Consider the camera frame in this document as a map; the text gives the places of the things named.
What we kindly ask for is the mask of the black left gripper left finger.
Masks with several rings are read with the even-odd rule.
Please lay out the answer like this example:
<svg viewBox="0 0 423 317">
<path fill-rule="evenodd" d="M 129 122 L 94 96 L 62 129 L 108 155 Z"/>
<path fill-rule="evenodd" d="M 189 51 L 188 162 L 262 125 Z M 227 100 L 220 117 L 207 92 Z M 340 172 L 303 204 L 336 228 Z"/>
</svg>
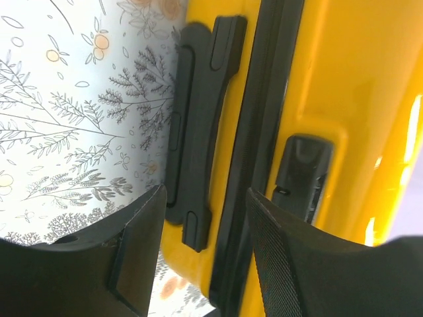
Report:
<svg viewBox="0 0 423 317">
<path fill-rule="evenodd" d="M 146 316 L 166 202 L 155 186 L 53 244 L 2 240 L 1 315 Z"/>
</svg>

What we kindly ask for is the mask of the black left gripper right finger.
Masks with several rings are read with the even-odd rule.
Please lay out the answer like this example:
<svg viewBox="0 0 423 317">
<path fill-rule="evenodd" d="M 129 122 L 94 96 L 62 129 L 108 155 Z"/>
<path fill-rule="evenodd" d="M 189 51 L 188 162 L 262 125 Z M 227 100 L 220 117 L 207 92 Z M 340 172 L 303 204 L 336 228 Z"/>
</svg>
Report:
<svg viewBox="0 0 423 317">
<path fill-rule="evenodd" d="M 369 247 L 300 220 L 256 190 L 247 213 L 267 316 L 421 316 L 422 238 Z"/>
</svg>

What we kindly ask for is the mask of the yellow hard-shell suitcase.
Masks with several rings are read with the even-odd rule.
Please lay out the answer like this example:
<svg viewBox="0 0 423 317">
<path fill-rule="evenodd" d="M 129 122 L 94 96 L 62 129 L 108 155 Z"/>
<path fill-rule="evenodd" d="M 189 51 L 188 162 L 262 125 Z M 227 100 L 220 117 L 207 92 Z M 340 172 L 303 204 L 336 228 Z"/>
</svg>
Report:
<svg viewBox="0 0 423 317">
<path fill-rule="evenodd" d="M 212 316 L 267 316 L 250 189 L 390 242 L 422 148 L 421 1 L 190 1 L 179 44 L 162 252 Z"/>
</svg>

